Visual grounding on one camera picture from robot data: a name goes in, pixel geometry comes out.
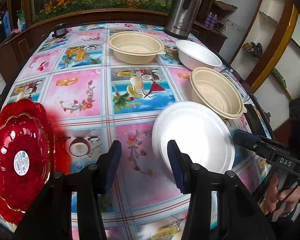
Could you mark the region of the person's right hand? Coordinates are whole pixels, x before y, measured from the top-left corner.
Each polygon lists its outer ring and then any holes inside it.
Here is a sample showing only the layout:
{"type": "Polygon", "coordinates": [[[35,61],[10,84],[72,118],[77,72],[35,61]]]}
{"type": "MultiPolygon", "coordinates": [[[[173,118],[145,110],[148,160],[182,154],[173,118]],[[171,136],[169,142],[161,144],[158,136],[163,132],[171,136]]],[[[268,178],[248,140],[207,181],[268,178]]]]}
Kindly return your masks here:
{"type": "Polygon", "coordinates": [[[292,193],[291,193],[292,191],[291,189],[279,193],[279,190],[277,189],[278,184],[279,184],[279,176],[278,173],[275,172],[270,180],[266,197],[263,201],[262,210],[265,215],[272,212],[274,213],[275,216],[288,214],[291,211],[293,211],[294,207],[297,205],[300,199],[300,186],[297,186],[297,188],[292,193]],[[282,207],[281,209],[275,211],[276,205],[279,201],[281,202],[285,201],[286,205],[285,207],[282,207]]]}

